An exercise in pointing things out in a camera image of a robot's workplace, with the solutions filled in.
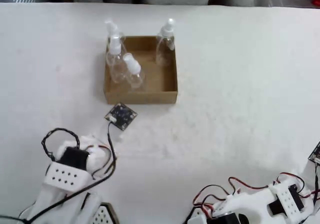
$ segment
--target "clear plastic bottle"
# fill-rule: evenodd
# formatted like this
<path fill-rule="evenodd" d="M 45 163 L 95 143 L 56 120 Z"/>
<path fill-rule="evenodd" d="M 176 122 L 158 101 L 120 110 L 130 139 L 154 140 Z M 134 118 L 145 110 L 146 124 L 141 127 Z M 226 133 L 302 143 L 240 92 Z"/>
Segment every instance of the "clear plastic bottle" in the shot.
<path fill-rule="evenodd" d="M 171 53 L 175 47 L 174 24 L 175 21 L 170 18 L 156 37 L 155 62 L 160 66 L 168 66 L 172 62 Z"/>
<path fill-rule="evenodd" d="M 136 61 L 131 53 L 127 53 L 123 56 L 123 60 L 127 66 L 127 81 L 130 84 L 132 90 L 145 90 L 145 78 L 146 75 L 141 69 L 140 64 Z"/>
<path fill-rule="evenodd" d="M 106 29 L 108 32 L 107 33 L 107 47 L 108 47 L 108 49 L 110 47 L 111 37 L 112 36 L 119 36 L 120 40 L 121 40 L 122 51 L 123 51 L 123 53 L 126 53 L 127 50 L 124 45 L 124 43 L 125 43 L 124 40 L 126 39 L 126 37 L 125 37 L 124 33 L 122 33 L 120 31 L 120 29 L 118 28 L 118 26 L 114 22 L 112 22 L 111 20 L 106 21 L 105 24 L 107 25 Z"/>
<path fill-rule="evenodd" d="M 106 54 L 106 63 L 109 66 L 110 76 L 114 83 L 120 83 L 126 78 L 127 66 L 123 61 L 122 45 L 119 36 L 112 36 Z"/>

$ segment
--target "wire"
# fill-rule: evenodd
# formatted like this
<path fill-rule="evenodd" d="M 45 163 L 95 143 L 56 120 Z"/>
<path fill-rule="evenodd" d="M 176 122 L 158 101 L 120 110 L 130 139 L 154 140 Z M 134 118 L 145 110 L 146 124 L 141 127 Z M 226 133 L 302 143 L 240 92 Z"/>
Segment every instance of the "wire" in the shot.
<path fill-rule="evenodd" d="M 26 212 L 29 208 L 31 208 L 36 202 L 34 201 L 30 206 L 26 207 L 23 211 L 20 212 L 18 218 L 20 218 L 24 212 Z"/>
<path fill-rule="evenodd" d="M 103 146 L 103 145 L 99 145 L 99 147 L 100 147 L 100 148 L 105 148 L 105 149 L 107 149 L 108 152 L 109 152 L 110 157 L 107 159 L 107 161 L 105 162 L 105 164 L 104 164 L 101 168 L 95 170 L 95 171 L 91 174 L 93 180 L 95 180 L 94 175 L 95 175 L 97 172 L 99 172 L 100 170 L 104 169 L 104 168 L 107 166 L 107 164 L 109 163 L 109 161 L 111 160 L 111 151 L 110 151 L 110 149 L 109 149 L 108 147 L 106 147 L 106 146 Z"/>
<path fill-rule="evenodd" d="M 205 214 L 205 216 L 206 216 L 207 219 L 212 219 L 212 217 L 209 216 L 209 213 L 207 212 L 207 210 L 204 209 L 204 204 L 205 204 L 206 200 L 207 200 L 209 197 L 216 198 L 216 196 L 213 195 L 213 194 L 206 195 L 205 198 L 203 199 L 202 203 L 201 203 L 201 209 L 202 209 L 202 211 L 204 212 L 204 214 Z"/>
<path fill-rule="evenodd" d="M 288 176 L 291 176 L 291 177 L 295 177 L 295 178 L 299 179 L 299 180 L 302 182 L 302 188 L 301 188 L 301 190 L 300 190 L 299 192 L 297 192 L 298 194 L 299 194 L 300 192 L 302 192 L 302 190 L 303 190 L 303 189 L 305 188 L 305 186 L 306 186 L 306 183 L 304 182 L 304 180 L 303 180 L 301 177 L 299 177 L 299 176 L 297 176 L 297 175 L 295 175 L 295 174 L 286 173 L 286 172 L 280 173 L 279 176 L 276 178 L 276 181 L 277 181 L 278 183 L 280 183 L 280 181 L 279 181 L 280 175 L 288 175 Z"/>
<path fill-rule="evenodd" d="M 26 219 L 20 219 L 20 218 L 10 217 L 10 216 L 6 216 L 6 215 L 0 215 L 0 219 L 15 220 L 15 221 L 20 221 L 24 224 L 30 224 L 30 222 Z"/>
<path fill-rule="evenodd" d="M 55 162 L 56 161 L 56 158 L 54 157 L 54 153 L 53 152 L 49 152 L 48 149 L 47 149 L 47 146 L 46 146 L 46 140 L 48 137 L 50 137 L 54 132 L 56 131 L 65 131 L 69 134 L 71 134 L 72 136 L 74 136 L 75 138 L 75 141 L 76 141 L 76 148 L 80 149 L 80 140 L 79 140 L 79 137 L 77 136 L 77 134 L 75 134 L 74 132 L 68 130 L 68 129 L 65 129 L 65 128 L 55 128 L 53 130 L 51 130 L 50 132 L 47 133 L 47 135 L 43 138 L 43 140 L 41 141 L 41 144 L 43 146 L 43 149 L 44 149 L 44 152 L 45 154 L 53 161 Z"/>
<path fill-rule="evenodd" d="M 113 144 L 112 144 L 111 137 L 110 137 L 110 124 L 111 124 L 111 123 L 112 123 L 112 122 L 109 122 L 109 125 L 108 125 L 108 129 L 107 129 L 107 130 L 108 130 L 108 134 L 107 134 L 107 136 L 108 136 L 108 142 L 109 142 L 110 148 L 111 148 L 111 153 L 112 153 L 112 159 L 113 159 L 113 161 L 112 161 L 112 163 L 110 164 L 110 166 L 107 168 L 107 170 L 105 171 L 104 174 L 108 173 L 109 170 L 110 170 L 111 168 L 113 168 L 113 169 L 111 170 L 111 172 L 110 172 L 107 176 L 105 176 L 104 178 L 100 179 L 99 181 L 96 181 L 95 183 L 92 183 L 91 185 L 89 185 L 89 186 L 87 186 L 87 187 L 85 187 L 85 188 L 83 188 L 83 189 L 81 189 L 81 190 L 79 190 L 79 191 L 71 194 L 71 195 L 68 196 L 68 197 L 65 197 L 65 198 L 62 199 L 61 201 L 56 202 L 55 204 L 53 204 L 53 205 L 47 207 L 46 209 L 42 210 L 41 212 L 39 212 L 38 214 L 36 214 L 33 218 L 31 218 L 31 219 L 29 220 L 29 223 L 27 223 L 27 224 L 31 224 L 31 223 L 34 222 L 36 219 L 38 219 L 39 217 L 41 217 L 43 214 L 49 212 L 49 211 L 52 210 L 53 208 L 55 208 L 55 207 L 57 207 L 57 206 L 60 206 L 61 204 L 65 203 L 66 201 L 70 200 L 71 198 L 74 198 L 74 197 L 80 195 L 81 193 L 83 193 L 83 192 L 85 192 L 85 191 L 87 191 L 87 190 L 89 190 L 89 189 L 91 189 L 91 188 L 99 185 L 100 183 L 108 180 L 108 179 L 113 175 L 113 173 L 114 173 L 115 170 L 116 170 L 116 160 L 117 160 L 117 157 L 116 157 L 115 150 L 114 150 L 114 146 L 113 146 Z"/>
<path fill-rule="evenodd" d="M 320 190 L 318 189 L 318 190 L 314 190 L 313 192 L 311 192 L 310 194 L 308 194 L 308 195 L 306 195 L 306 196 L 301 196 L 301 195 L 299 195 L 301 198 L 308 198 L 308 197 L 310 197 L 311 195 L 313 195 L 313 194 L 315 194 L 315 193 L 320 193 Z"/>
<path fill-rule="evenodd" d="M 205 189 L 207 189 L 207 188 L 209 188 L 209 187 L 218 187 L 218 188 L 221 188 L 221 189 L 224 191 L 225 194 L 230 195 L 230 194 L 226 191 L 226 189 L 224 189 L 224 188 L 223 188 L 222 186 L 220 186 L 220 185 L 215 185 L 215 184 L 207 185 L 207 186 L 205 186 L 204 188 L 202 188 L 202 189 L 200 190 L 200 192 L 198 192 L 198 194 L 194 197 L 193 202 L 192 202 L 194 205 L 195 205 L 196 200 L 198 199 L 198 197 L 201 195 L 201 193 L 202 193 Z M 214 198 L 217 199 L 218 201 L 225 201 L 225 199 L 218 198 L 218 197 L 215 196 L 215 195 L 214 195 Z"/>
<path fill-rule="evenodd" d="M 235 180 L 235 181 L 237 181 L 238 183 L 241 183 L 242 185 L 244 185 L 245 187 L 247 187 L 247 188 L 249 188 L 249 189 L 253 189 L 253 190 L 262 190 L 262 189 L 268 188 L 268 185 L 263 186 L 263 187 L 252 187 L 252 186 L 246 184 L 245 182 L 241 181 L 241 180 L 238 179 L 238 178 L 229 177 L 229 178 L 228 178 L 228 182 L 230 183 L 231 187 L 233 188 L 233 193 L 232 193 L 232 195 L 234 195 L 234 194 L 236 193 L 236 187 L 235 187 L 234 184 L 231 182 L 231 180 Z"/>

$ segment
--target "circuit board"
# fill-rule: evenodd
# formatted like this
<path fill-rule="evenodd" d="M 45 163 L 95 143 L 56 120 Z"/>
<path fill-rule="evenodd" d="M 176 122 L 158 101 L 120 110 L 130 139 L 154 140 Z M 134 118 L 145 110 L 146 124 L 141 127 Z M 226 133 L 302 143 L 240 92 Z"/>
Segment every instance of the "circuit board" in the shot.
<path fill-rule="evenodd" d="M 104 117 L 124 131 L 138 114 L 122 103 L 116 104 Z"/>
<path fill-rule="evenodd" d="M 309 160 L 320 165 L 320 142 L 315 147 L 314 151 L 310 154 Z"/>

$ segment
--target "white tablecloth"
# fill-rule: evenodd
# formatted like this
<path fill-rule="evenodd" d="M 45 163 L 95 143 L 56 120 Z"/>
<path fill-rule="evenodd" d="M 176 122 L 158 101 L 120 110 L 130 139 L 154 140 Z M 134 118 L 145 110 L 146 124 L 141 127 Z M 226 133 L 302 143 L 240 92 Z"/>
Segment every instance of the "white tablecloth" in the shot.
<path fill-rule="evenodd" d="M 123 4 L 0 4 L 0 212 L 37 197 L 47 131 L 106 140 L 106 27 L 155 35 L 176 19 L 178 100 L 130 105 L 111 129 L 117 170 L 96 191 L 122 224 L 180 224 L 200 188 L 302 173 L 320 139 L 320 10 Z M 48 140 L 55 151 L 67 134 Z"/>

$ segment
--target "open cardboard box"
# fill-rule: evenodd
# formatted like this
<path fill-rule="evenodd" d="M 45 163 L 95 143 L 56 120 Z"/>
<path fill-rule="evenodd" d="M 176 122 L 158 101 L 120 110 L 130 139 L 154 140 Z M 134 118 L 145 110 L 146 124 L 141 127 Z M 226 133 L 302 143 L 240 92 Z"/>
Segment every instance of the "open cardboard box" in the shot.
<path fill-rule="evenodd" d="M 111 81 L 109 67 L 105 64 L 104 92 L 108 104 L 161 104 L 177 101 L 178 80 L 176 53 L 170 51 L 171 63 L 165 67 L 156 64 L 156 37 L 129 36 L 124 45 L 128 53 L 140 63 L 145 72 L 145 90 L 132 91 L 125 80 L 120 84 Z"/>

